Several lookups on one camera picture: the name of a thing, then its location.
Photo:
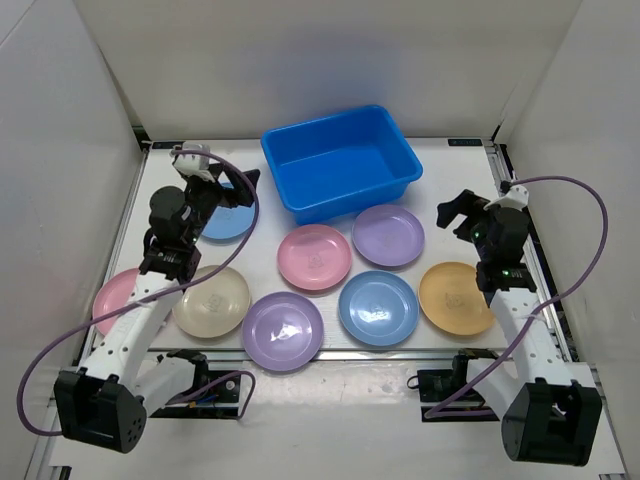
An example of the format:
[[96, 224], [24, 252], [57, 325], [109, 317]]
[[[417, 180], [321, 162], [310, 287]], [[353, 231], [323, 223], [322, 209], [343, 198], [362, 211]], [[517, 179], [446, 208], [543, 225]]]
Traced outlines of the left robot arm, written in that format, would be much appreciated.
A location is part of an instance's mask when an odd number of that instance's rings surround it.
[[210, 388], [205, 356], [169, 352], [145, 374], [142, 361], [164, 320], [190, 287], [201, 258], [196, 242], [219, 207], [256, 207], [257, 169], [211, 165], [150, 198], [144, 257], [126, 305], [93, 353], [59, 374], [54, 395], [65, 438], [119, 453], [140, 441], [146, 421], [172, 400]]

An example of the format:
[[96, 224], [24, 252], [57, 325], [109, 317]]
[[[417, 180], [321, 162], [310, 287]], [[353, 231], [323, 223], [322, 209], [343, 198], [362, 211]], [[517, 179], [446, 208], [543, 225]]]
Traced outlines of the purple plate front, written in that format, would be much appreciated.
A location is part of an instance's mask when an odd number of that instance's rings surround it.
[[324, 321], [314, 303], [293, 292], [256, 301], [242, 322], [245, 352], [260, 367], [278, 373], [303, 368], [324, 341]]

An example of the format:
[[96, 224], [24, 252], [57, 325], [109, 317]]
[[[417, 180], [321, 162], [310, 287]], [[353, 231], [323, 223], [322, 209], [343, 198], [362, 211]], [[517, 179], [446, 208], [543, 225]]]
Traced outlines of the orange plate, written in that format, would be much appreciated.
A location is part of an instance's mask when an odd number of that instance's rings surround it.
[[432, 266], [423, 275], [417, 296], [426, 318], [449, 334], [474, 336], [495, 323], [471, 265], [443, 262]]

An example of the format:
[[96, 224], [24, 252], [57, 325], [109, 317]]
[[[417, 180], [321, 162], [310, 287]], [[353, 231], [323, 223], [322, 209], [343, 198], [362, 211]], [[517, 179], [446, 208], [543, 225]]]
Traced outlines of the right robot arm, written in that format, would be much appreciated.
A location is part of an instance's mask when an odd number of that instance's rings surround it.
[[470, 190], [437, 207], [436, 224], [478, 253], [476, 283], [508, 347], [496, 359], [459, 356], [449, 375], [460, 399], [479, 394], [500, 421], [502, 444], [513, 461], [584, 466], [602, 411], [593, 387], [580, 384], [559, 356], [545, 321], [523, 247], [529, 236], [528, 193], [515, 186], [489, 201]]

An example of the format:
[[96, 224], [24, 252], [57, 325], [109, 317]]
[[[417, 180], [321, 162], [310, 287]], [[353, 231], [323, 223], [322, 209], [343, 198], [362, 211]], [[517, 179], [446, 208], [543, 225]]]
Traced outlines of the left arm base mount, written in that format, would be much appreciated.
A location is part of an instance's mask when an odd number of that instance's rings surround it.
[[[166, 356], [159, 355], [157, 360], [183, 359], [195, 366], [192, 387], [179, 396], [191, 394], [210, 382], [231, 373], [231, 370], [211, 368], [207, 356], [199, 351], [190, 349], [173, 350]], [[152, 418], [173, 419], [232, 419], [239, 413], [240, 376], [232, 377], [215, 386], [209, 387], [198, 396], [186, 403], [164, 406], [156, 410]]]

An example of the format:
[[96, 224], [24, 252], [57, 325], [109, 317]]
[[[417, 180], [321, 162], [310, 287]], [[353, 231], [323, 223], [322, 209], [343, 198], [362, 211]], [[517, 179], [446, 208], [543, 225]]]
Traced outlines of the light blue plate front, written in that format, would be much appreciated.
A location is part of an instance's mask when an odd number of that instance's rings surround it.
[[410, 285], [379, 270], [360, 273], [342, 288], [338, 316], [357, 341], [373, 347], [404, 342], [417, 327], [420, 307]]

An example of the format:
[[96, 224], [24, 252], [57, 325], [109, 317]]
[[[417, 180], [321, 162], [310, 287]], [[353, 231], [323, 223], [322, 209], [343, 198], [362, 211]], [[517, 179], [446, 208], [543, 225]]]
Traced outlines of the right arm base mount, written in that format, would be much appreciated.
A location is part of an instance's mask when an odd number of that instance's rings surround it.
[[446, 400], [466, 384], [467, 366], [471, 360], [496, 360], [496, 352], [487, 349], [461, 349], [453, 357], [452, 365], [445, 369], [422, 368], [410, 376], [406, 386], [419, 394], [421, 403], [421, 421], [437, 422], [492, 422], [498, 417], [488, 407], [486, 401], [475, 390], [464, 393], [456, 403], [442, 410], [443, 417], [431, 418], [432, 407]]

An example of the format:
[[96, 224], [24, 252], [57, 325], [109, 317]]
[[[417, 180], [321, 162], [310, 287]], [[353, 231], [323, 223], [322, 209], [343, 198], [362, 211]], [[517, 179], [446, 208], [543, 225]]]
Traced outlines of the cream plate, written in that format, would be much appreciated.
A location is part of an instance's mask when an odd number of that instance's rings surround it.
[[184, 333], [213, 339], [238, 327], [251, 303], [251, 292], [244, 276], [226, 267], [208, 280], [188, 288], [173, 307], [172, 315]]

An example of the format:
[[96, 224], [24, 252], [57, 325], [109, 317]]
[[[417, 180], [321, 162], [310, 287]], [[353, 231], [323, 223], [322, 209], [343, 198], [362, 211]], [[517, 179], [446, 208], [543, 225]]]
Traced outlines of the pink plate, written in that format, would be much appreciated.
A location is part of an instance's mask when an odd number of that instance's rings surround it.
[[293, 286], [322, 291], [334, 287], [348, 275], [352, 252], [338, 230], [311, 224], [298, 227], [284, 237], [276, 261], [279, 273]]
[[109, 279], [94, 299], [92, 317], [101, 317], [123, 307], [131, 297], [138, 273], [137, 268], [131, 268]]

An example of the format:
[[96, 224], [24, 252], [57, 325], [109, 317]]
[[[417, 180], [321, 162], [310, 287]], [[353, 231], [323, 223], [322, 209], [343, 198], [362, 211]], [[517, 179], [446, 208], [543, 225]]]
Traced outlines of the blue plastic bin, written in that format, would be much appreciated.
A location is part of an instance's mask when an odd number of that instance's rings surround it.
[[282, 204], [299, 225], [396, 200], [423, 174], [398, 125], [378, 105], [269, 130], [261, 146]]

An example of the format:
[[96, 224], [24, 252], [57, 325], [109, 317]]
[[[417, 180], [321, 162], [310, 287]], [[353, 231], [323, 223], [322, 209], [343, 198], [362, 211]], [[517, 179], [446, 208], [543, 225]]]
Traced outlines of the purple plate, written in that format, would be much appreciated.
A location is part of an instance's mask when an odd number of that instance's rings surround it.
[[256, 301], [242, 322], [245, 352], [260, 367], [278, 373], [303, 368], [324, 341], [324, 321], [314, 303], [293, 292]]
[[416, 260], [425, 246], [421, 222], [407, 209], [384, 204], [360, 213], [353, 224], [352, 241], [368, 261], [382, 267], [402, 267]]

